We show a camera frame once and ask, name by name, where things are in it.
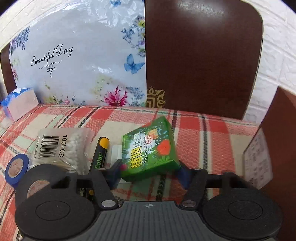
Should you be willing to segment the black yellow Flash Color marker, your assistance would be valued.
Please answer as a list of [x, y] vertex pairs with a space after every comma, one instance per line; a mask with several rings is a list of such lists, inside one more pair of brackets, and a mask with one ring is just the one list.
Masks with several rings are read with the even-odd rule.
[[[92, 158], [92, 162], [89, 168], [89, 173], [91, 173], [92, 171], [104, 168], [108, 148], [109, 148], [109, 139], [107, 137], [100, 137], [98, 139], [96, 149]], [[92, 203], [95, 202], [94, 189], [93, 189], [92, 183], [91, 183], [91, 186], [84, 189], [83, 196], [86, 197]]]

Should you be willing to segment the cotton swab bag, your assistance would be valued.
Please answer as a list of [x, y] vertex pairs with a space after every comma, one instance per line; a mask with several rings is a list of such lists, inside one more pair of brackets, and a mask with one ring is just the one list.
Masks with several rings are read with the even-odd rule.
[[29, 168], [51, 164], [70, 172], [88, 172], [87, 147], [94, 132], [89, 128], [45, 128], [38, 132]]

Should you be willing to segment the green printed small box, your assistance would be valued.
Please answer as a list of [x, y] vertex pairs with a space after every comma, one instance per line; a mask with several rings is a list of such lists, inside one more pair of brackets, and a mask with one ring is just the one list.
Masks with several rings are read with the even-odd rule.
[[121, 178], [143, 180], [180, 168], [172, 126], [161, 116], [122, 137]]

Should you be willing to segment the black tape roll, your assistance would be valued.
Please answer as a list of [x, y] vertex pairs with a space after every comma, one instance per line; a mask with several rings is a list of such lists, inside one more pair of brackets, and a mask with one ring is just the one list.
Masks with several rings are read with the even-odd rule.
[[16, 208], [45, 186], [56, 183], [64, 178], [66, 173], [66, 169], [52, 164], [41, 164], [31, 168], [20, 179], [16, 188]]

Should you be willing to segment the blue tape roll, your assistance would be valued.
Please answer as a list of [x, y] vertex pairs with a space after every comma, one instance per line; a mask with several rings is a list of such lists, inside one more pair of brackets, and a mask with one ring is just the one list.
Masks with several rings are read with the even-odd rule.
[[21, 178], [25, 175], [29, 166], [29, 158], [26, 154], [14, 156], [5, 170], [5, 180], [14, 189], [18, 186]]

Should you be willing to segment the red plaid bed cloth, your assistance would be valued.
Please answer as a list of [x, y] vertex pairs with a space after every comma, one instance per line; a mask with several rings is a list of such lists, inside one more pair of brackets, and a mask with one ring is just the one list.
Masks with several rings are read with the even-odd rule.
[[[92, 159], [97, 140], [110, 140], [106, 166], [111, 165], [111, 147], [121, 145], [122, 136], [160, 116], [171, 123], [179, 159], [189, 168], [209, 173], [223, 171], [243, 176], [242, 154], [258, 126], [242, 120], [208, 114], [156, 108], [39, 105], [16, 122], [1, 109], [1, 240], [21, 240], [16, 227], [15, 191], [5, 181], [9, 161], [17, 154], [30, 156], [38, 131], [44, 128], [89, 128], [94, 132], [88, 154]], [[172, 175], [156, 176], [135, 184], [119, 184], [114, 196], [123, 200], [181, 202], [185, 190]]]

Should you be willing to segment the red brown cardboard box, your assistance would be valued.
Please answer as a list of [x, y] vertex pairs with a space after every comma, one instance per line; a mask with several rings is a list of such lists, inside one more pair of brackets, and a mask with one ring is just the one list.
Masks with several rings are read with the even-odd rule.
[[279, 240], [295, 240], [295, 94], [278, 87], [259, 128], [243, 152], [244, 179], [283, 212]]

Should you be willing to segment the blue tissue pack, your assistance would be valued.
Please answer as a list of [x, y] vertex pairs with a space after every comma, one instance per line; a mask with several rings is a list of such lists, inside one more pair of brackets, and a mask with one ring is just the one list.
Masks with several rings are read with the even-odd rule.
[[17, 121], [38, 106], [39, 102], [33, 88], [24, 87], [13, 90], [1, 106], [8, 118]]

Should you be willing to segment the dark brown wooden headboard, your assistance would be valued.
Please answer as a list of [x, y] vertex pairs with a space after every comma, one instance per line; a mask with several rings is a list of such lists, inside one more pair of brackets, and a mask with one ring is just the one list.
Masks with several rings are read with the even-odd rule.
[[[63, 2], [57, 1], [35, 20]], [[260, 13], [244, 1], [144, 1], [144, 8], [143, 107], [243, 118], [262, 49]], [[10, 42], [1, 49], [8, 94], [19, 88], [10, 64]]]

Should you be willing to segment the floral plastic wrapped pillow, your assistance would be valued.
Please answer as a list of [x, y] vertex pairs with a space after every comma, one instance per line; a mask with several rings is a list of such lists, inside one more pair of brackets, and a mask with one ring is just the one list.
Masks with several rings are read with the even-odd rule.
[[143, 107], [144, 1], [65, 1], [10, 42], [17, 87], [39, 102]]

